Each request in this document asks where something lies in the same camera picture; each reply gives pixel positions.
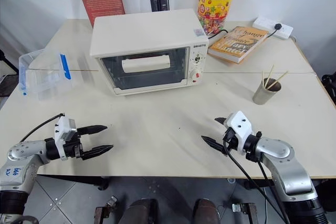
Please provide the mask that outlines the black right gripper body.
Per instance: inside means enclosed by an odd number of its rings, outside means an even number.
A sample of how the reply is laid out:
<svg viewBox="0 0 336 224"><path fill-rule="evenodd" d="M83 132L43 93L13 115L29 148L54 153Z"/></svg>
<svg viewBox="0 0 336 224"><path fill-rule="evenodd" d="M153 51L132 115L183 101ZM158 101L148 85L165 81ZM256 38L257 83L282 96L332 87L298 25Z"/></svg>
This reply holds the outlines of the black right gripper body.
<svg viewBox="0 0 336 224"><path fill-rule="evenodd" d="M229 127L223 137L223 148L222 153L228 154L231 150L237 150L238 148L238 139L236 137L236 132L232 127Z"/></svg>

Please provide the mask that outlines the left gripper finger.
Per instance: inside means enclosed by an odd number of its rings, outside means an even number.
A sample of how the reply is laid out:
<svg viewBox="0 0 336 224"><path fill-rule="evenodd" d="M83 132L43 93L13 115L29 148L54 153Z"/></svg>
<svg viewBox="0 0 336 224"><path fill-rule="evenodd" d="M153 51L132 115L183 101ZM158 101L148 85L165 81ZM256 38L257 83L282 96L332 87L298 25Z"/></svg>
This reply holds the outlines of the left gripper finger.
<svg viewBox="0 0 336 224"><path fill-rule="evenodd" d="M100 156L113 148L113 145L101 145L92 148L89 151L81 152L82 160L88 160L97 156Z"/></svg>
<svg viewBox="0 0 336 224"><path fill-rule="evenodd" d="M91 135L99 133L103 130L106 130L108 127L104 125L91 125L91 126L85 126L81 128L77 128L77 133L79 135Z"/></svg>

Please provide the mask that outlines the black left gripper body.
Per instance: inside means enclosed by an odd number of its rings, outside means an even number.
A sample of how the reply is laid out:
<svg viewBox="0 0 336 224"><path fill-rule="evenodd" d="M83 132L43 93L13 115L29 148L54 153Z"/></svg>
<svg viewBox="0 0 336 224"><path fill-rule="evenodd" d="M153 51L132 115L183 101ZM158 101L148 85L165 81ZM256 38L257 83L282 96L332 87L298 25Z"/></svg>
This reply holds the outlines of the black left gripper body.
<svg viewBox="0 0 336 224"><path fill-rule="evenodd" d="M64 144L64 151L66 157L83 158L83 148L80 138L84 135L84 129L77 129L77 131Z"/></svg>

